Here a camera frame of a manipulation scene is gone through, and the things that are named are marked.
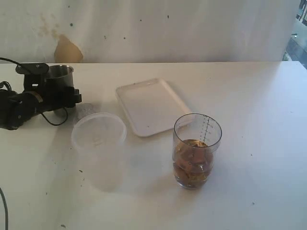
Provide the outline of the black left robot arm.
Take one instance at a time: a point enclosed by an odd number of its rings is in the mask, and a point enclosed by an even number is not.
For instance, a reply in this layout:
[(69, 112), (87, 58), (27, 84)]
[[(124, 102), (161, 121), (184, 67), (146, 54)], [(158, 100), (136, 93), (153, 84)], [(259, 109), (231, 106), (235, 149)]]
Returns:
[(0, 127), (16, 130), (26, 121), (45, 112), (61, 110), (68, 119), (68, 109), (82, 101), (74, 87), (74, 69), (68, 65), (18, 63), (16, 73), (24, 76), (24, 90), (17, 93), (7, 81), (0, 83)]

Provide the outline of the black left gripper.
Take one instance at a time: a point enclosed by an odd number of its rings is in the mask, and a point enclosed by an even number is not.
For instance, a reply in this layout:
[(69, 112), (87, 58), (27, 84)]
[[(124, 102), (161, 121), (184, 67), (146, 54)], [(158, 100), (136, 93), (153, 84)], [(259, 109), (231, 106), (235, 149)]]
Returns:
[[(24, 93), (30, 93), (36, 98), (40, 113), (56, 109), (55, 101), (51, 98), (51, 91), (45, 86), (45, 75), (49, 66), (46, 63), (22, 63), (15, 68), (18, 74), (24, 75)], [(80, 91), (78, 96), (79, 99), (76, 104), (82, 102)]]

